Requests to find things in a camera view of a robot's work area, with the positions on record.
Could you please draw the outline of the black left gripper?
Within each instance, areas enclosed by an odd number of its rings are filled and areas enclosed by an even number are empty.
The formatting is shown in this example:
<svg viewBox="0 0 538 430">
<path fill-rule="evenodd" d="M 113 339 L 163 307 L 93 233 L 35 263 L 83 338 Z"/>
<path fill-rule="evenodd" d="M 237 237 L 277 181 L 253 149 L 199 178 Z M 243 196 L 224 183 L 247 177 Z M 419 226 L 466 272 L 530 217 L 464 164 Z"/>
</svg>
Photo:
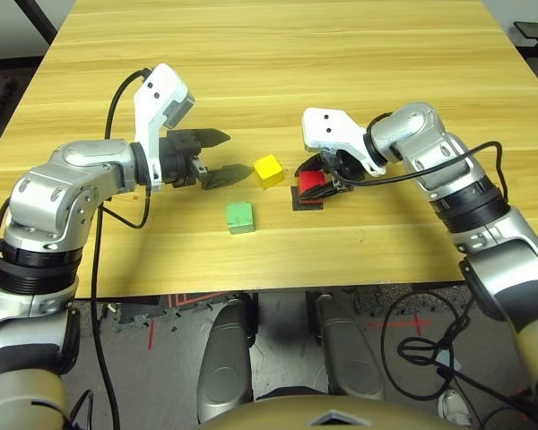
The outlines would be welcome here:
<svg viewBox="0 0 538 430">
<path fill-rule="evenodd" d="M 174 188 L 201 181 L 204 190 L 235 185 L 247 179 L 253 168 L 231 164 L 208 170 L 200 160 L 202 148 L 212 148 L 230 140 L 225 132 L 214 128 L 169 130 L 159 139 L 161 179 Z"/>
</svg>

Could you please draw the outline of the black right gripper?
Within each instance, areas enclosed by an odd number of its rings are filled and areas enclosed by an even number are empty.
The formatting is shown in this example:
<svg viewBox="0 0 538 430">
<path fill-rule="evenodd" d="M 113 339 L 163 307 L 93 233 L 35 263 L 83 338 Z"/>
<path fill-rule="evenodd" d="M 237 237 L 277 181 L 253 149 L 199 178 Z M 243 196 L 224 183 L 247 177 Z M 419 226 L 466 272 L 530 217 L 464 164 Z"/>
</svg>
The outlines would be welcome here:
<svg viewBox="0 0 538 430">
<path fill-rule="evenodd" d="M 298 176 L 301 172 L 323 170 L 332 178 L 333 182 L 324 184 L 304 184 L 298 186 L 300 200 L 324 200 L 341 191 L 351 191 L 354 186 L 351 182 L 359 182 L 365 178 L 366 170 L 361 163 L 346 150 L 336 153 L 320 151 L 305 160 L 295 171 Z"/>
</svg>

